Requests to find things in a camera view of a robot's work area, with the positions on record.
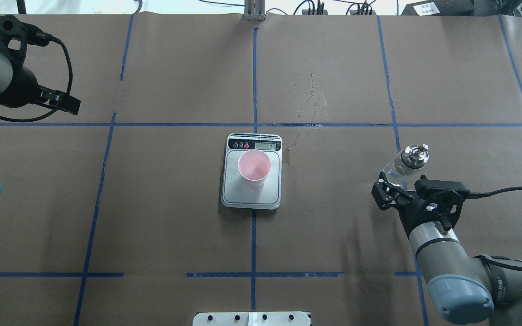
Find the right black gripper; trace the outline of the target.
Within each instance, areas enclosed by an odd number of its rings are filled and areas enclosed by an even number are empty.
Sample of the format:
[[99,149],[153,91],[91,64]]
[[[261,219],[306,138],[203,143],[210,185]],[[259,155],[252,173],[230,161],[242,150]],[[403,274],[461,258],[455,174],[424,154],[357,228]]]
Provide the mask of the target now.
[[378,180],[372,186],[371,194],[381,211],[394,208],[403,225],[421,225],[429,221],[437,221],[437,205],[427,199],[421,198],[413,191],[399,194],[395,199],[394,185],[383,180]]

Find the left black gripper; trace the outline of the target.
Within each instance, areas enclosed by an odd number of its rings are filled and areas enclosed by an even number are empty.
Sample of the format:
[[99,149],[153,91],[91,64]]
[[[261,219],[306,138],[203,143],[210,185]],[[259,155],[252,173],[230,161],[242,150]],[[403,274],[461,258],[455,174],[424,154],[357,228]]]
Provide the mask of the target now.
[[3,106],[16,109],[39,101],[39,105],[52,110],[78,115],[81,101],[63,91],[40,87],[37,77],[27,67],[13,74],[12,82],[4,91]]

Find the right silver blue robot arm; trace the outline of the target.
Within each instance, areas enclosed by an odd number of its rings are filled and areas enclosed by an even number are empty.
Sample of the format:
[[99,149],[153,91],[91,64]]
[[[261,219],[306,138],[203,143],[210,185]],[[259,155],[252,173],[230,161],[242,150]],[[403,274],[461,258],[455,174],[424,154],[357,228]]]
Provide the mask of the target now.
[[440,316],[456,325],[487,320],[522,326],[522,259],[468,256],[455,234],[466,199],[492,196],[463,183],[421,177],[414,190],[379,178],[372,196],[381,210],[395,208]]

